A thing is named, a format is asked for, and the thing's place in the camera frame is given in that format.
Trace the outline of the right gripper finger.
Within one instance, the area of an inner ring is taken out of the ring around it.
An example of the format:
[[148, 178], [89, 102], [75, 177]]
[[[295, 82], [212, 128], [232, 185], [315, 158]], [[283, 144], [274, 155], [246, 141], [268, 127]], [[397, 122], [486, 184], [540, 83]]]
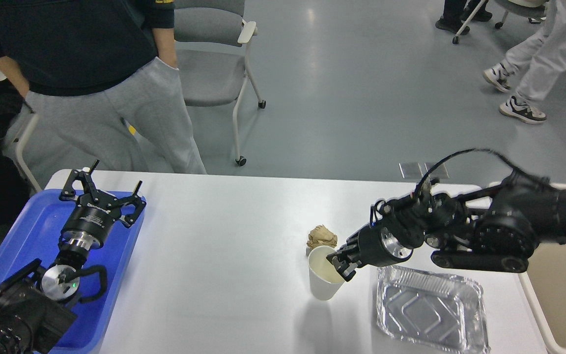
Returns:
[[345, 256], [332, 256], [332, 265], [346, 282], [351, 281], [356, 274], [356, 269], [362, 266], [360, 261], [355, 262]]
[[328, 261], [358, 261], [360, 255], [359, 237], [350, 236], [346, 243], [326, 256]]

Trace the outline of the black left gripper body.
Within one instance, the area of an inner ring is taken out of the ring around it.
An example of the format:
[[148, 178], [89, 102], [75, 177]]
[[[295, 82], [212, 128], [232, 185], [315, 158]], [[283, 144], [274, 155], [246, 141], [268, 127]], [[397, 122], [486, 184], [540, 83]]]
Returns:
[[90, 193], [77, 196], [74, 191], [63, 191], [60, 200], [76, 203], [61, 229], [60, 249], [103, 247], [116, 220], [121, 217], [121, 208], [124, 206], [115, 195], [103, 191], [99, 191], [98, 197], [93, 197]]

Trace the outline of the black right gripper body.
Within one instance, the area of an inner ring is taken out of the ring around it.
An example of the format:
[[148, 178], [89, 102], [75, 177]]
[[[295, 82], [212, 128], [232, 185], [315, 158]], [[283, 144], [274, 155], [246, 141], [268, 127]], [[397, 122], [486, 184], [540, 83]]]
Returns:
[[386, 227], [363, 226], [350, 236], [356, 267], [385, 267], [409, 260], [413, 250], [399, 243]]

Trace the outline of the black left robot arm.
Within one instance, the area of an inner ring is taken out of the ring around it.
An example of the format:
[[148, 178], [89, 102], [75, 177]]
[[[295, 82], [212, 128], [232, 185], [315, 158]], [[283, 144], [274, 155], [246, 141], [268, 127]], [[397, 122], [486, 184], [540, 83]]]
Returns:
[[145, 199], [72, 170], [25, 206], [0, 248], [0, 354], [85, 354], [106, 330]]

